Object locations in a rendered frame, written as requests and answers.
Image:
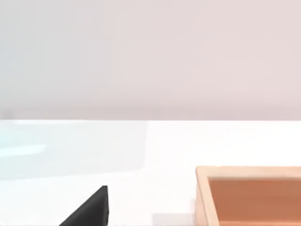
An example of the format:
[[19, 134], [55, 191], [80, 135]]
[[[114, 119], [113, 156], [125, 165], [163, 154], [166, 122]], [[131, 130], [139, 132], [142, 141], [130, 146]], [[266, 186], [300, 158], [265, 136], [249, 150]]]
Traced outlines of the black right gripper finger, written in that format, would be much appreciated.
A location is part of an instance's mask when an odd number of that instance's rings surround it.
[[108, 186], [101, 186], [59, 226], [108, 226]]

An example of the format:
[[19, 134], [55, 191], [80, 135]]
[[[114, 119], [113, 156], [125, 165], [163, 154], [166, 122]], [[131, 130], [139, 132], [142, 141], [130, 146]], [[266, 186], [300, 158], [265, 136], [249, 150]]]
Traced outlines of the shallow salmon-coloured box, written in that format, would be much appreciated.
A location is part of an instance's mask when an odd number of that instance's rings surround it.
[[197, 166], [195, 226], [301, 226], [301, 167]]

